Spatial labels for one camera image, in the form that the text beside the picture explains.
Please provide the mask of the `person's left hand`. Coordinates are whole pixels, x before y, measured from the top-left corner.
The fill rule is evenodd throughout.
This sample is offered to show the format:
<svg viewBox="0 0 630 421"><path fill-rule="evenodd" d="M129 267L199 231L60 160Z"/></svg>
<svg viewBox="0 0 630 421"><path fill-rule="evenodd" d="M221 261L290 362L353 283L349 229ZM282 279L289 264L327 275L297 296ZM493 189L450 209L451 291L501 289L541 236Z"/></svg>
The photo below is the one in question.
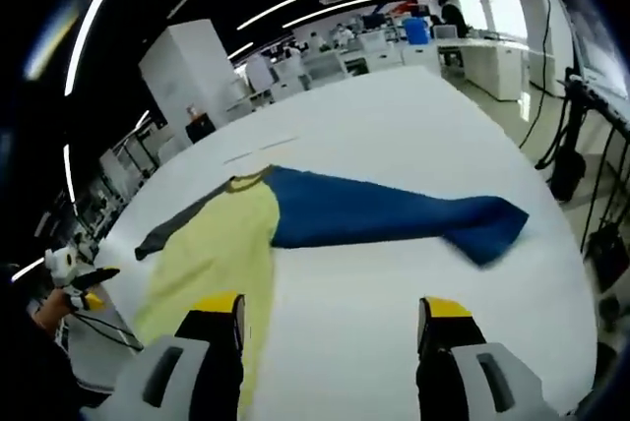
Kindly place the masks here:
<svg viewBox="0 0 630 421"><path fill-rule="evenodd" d="M61 321L73 311L68 295L55 288L32 315L33 320L47 333L55 334Z"/></svg>

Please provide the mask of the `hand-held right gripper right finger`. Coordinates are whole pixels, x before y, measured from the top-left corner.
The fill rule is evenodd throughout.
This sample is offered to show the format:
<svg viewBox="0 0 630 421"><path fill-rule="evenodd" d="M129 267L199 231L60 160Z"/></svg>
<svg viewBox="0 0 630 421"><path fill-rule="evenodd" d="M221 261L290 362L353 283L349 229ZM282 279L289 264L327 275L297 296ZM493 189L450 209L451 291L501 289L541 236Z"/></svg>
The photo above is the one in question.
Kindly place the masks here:
<svg viewBox="0 0 630 421"><path fill-rule="evenodd" d="M540 378L488 342L460 303L419 300L415 374L422 420L529 420L544 415Z"/></svg>

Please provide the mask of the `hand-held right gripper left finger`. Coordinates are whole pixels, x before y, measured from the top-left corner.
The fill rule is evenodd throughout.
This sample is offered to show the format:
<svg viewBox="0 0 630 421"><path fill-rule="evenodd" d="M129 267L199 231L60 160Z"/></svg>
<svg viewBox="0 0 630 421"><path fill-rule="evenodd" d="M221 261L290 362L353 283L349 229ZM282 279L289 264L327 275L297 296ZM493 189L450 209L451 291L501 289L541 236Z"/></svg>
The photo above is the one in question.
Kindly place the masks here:
<svg viewBox="0 0 630 421"><path fill-rule="evenodd" d="M125 387L153 420L235 420L244 380L245 296L204 298L175 335L146 347Z"/></svg>

